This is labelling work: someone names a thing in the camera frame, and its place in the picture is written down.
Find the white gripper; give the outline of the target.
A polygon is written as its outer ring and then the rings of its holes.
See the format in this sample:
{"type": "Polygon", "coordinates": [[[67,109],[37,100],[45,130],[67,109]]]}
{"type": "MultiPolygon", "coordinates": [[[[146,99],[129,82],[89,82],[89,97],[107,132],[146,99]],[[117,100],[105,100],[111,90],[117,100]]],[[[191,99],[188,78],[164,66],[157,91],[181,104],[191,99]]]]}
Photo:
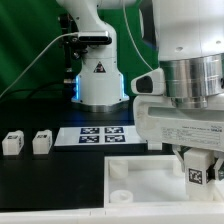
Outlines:
{"type": "Polygon", "coordinates": [[[177,109],[163,96],[139,95],[133,112],[137,133],[148,142],[172,144],[182,171],[189,147],[224,152],[224,94],[209,97],[204,109],[177,109]]]}

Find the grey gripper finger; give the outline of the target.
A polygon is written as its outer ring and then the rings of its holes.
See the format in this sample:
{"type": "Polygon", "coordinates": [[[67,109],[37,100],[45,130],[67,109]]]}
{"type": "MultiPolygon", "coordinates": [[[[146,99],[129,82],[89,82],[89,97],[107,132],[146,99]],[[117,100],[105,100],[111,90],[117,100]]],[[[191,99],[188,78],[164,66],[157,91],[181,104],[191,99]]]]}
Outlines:
{"type": "Polygon", "coordinates": [[[218,158],[211,168],[211,178],[217,181],[224,179],[224,159],[218,158]]]}

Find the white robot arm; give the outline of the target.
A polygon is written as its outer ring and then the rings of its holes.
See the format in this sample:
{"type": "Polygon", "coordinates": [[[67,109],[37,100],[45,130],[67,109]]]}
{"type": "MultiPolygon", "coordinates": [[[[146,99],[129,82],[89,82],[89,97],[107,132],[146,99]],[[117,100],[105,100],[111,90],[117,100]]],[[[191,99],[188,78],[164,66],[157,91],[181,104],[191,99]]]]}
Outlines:
{"type": "Polygon", "coordinates": [[[144,41],[159,66],[131,87],[137,133],[155,147],[175,146],[187,173],[217,174],[224,163],[224,0],[56,0],[74,20],[82,58],[73,102],[94,112],[126,103],[117,35],[102,9],[139,6],[144,41]]]}

